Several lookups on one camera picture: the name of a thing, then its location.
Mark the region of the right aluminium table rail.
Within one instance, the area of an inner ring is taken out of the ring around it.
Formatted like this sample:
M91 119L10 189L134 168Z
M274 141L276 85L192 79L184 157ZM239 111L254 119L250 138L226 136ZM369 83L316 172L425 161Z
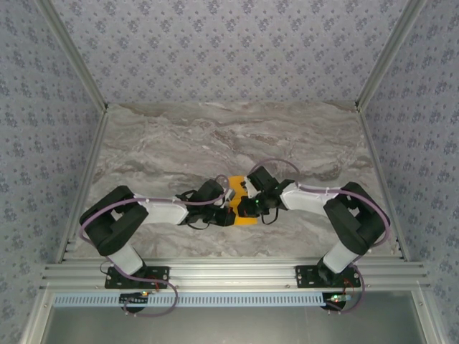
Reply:
M402 227L400 225L400 222L397 216L396 209L394 207L394 203L392 201L392 197L389 192L389 188L388 188L387 181L386 181L383 169L382 169L382 165L379 161L379 156L377 154L376 146L372 139L369 125L366 121L366 118L363 112L360 109L358 109L357 112L359 114L359 121L363 128L364 136L366 138L366 141L369 147L370 155L372 157L374 167L376 169L376 175L377 175L379 187L382 191L382 197L384 199L384 204L387 208L387 214L389 215L389 218L391 220L392 237L398 244L398 248L399 248L399 251L400 251L400 254L403 260L405 262L409 262L412 259L411 259L411 256L410 256L407 244L406 244L406 240L404 238L404 234L403 234Z

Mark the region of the long aluminium mounting beam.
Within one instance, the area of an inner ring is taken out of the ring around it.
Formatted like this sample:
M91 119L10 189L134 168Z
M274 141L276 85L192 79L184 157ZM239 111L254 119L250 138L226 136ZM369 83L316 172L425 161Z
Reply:
M105 284L99 259L70 259L48 264L39 286L54 291L101 290ZM281 291L296 287L295 267L315 264L315 259L254 258L174 258L148 259L146 264L168 266L169 280L181 291ZM432 282L424 264L398 258L369 257L358 261L369 291L427 289Z

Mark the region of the aluminium frame post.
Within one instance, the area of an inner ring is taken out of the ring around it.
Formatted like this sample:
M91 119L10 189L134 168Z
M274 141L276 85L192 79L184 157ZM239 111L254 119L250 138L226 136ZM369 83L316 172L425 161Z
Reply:
M384 75L393 63L400 47L413 28L427 0L407 0L402 13L395 22L386 43L379 54L364 86L356 99L356 109L363 113L377 91Z
M48 27L51 29L55 38L59 42L66 58L72 65L72 68L79 77L93 104L100 112L103 113L106 109L105 100L99 91L93 76L90 74L82 55L78 52L65 23L61 20L59 14L57 13L54 4L51 0L34 0L34 2L44 17Z

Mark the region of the aluminium panel bar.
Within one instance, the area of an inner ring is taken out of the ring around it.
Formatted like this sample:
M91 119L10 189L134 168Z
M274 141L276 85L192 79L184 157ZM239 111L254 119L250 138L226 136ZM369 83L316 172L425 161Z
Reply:
M54 292L39 291L19 344L41 344L54 298Z
M415 308L427 344L450 344L440 311L431 291L418 288L412 291Z

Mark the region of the right aluminium panel bar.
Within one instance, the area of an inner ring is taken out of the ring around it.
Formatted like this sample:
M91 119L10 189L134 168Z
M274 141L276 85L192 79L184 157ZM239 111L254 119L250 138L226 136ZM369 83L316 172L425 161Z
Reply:
M415 308L427 344L450 344L440 311L431 291L418 288L412 291Z

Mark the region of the right aluminium frame post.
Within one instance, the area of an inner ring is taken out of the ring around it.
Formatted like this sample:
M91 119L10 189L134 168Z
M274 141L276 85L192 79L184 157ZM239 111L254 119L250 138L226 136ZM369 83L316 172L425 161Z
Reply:
M363 113L377 91L384 75L393 63L400 47L413 28L427 0L407 0L402 13L395 22L386 43L379 54L364 86L356 99L356 109Z

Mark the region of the left aluminium panel bar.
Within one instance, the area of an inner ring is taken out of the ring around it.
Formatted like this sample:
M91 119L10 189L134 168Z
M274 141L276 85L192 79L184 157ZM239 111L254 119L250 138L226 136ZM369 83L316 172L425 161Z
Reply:
M54 298L54 292L39 291L19 344L41 344Z

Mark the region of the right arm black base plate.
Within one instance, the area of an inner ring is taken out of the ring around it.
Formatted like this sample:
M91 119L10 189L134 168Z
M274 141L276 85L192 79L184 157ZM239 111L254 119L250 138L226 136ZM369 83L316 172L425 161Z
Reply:
M325 265L298 265L295 267L298 288L345 288L361 287L359 274L352 267L334 273Z

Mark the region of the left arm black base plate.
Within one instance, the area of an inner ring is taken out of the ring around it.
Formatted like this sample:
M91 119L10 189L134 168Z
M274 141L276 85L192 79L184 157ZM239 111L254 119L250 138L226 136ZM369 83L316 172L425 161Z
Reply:
M162 267L142 267L134 277L148 279L148 282L141 282L124 277L115 267L109 267L106 272L105 289L114 290L128 290L128 289L142 289L142 290L159 290L166 289L167 286L162 283L152 283L151 280L169 280L170 268Z

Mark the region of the grey metal panel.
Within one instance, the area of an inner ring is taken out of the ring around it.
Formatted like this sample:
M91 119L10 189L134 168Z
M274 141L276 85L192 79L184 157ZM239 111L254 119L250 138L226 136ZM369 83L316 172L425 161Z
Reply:
M179 308L165 317L118 308L56 308L42 344L427 344L409 312L316 307Z

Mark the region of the aluminium table rail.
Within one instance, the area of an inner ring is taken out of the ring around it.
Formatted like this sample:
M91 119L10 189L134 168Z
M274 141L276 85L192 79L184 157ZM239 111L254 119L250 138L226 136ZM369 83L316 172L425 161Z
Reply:
M376 146L372 139L369 125L366 121L366 118L363 112L360 109L358 109L357 112L359 114L359 121L363 128L364 136L366 138L366 141L369 147L370 155L372 157L374 167L376 169L376 175L377 175L379 187L382 191L382 197L384 199L384 204L387 208L387 214L389 215L389 218L391 220L392 237L398 244L398 248L399 248L399 251L400 251L400 254L403 260L405 262L409 262L412 259L411 259L411 256L410 256L407 244L406 244L406 240L404 238L404 234L403 234L402 227L400 225L400 222L397 216L396 209L394 207L394 203L392 201L392 197L389 192L389 188L388 188L387 181L386 181L383 169L382 169L382 165L379 161L379 156L377 154Z
M62 235L62 240L57 250L57 255L55 257L55 263L57 264L63 262L67 245L69 244L69 241L71 241L75 237L75 234L78 232L78 229L80 228L79 218L83 213L85 202L90 191L93 175L95 172L95 167L97 165L98 156L100 153L100 147L103 142L103 136L105 133L107 121L107 109L105 108L100 114L100 119L98 121L93 142L90 146L89 156L87 158L85 168L82 172L82 178L77 189L76 199L72 205L70 215L65 225L64 233Z

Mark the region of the orange paper sheet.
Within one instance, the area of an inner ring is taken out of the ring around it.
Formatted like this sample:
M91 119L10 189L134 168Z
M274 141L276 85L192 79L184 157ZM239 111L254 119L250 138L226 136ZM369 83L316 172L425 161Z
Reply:
M229 177L229 187L235 192L234 197L229 203L229 206L236 214L234 226L251 226L257 224L257 218L241 217L237 210L237 206L240 204L242 197L247 195L246 190L241 185L243 181L243 176Z

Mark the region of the left aluminium frame post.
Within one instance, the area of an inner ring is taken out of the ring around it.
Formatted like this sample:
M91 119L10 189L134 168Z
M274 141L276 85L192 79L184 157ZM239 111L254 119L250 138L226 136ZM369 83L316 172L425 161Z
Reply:
M51 29L55 38L59 42L66 58L72 65L72 68L79 77L93 104L100 112L103 113L106 109L105 100L99 91L93 76L90 74L82 55L78 52L65 23L61 20L59 14L57 13L54 4L51 0L34 0L34 2L44 17L48 27Z

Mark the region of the left aluminium table rail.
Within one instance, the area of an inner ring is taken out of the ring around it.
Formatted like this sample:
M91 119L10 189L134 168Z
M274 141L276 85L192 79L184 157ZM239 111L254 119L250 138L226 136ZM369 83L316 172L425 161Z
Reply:
M98 156L100 153L100 147L103 142L103 136L105 133L107 121L107 109L105 108L100 114L100 119L98 121L93 142L90 146L89 156L87 158L85 168L82 172L82 178L77 189L76 199L72 205L70 215L65 225L64 233L62 235L62 240L57 250L57 255L55 257L55 263L57 264L63 262L67 245L69 244L69 241L71 241L75 237L75 234L78 232L78 229L80 228L79 218L83 213L85 202L90 191L93 175L95 172L95 167L97 165Z

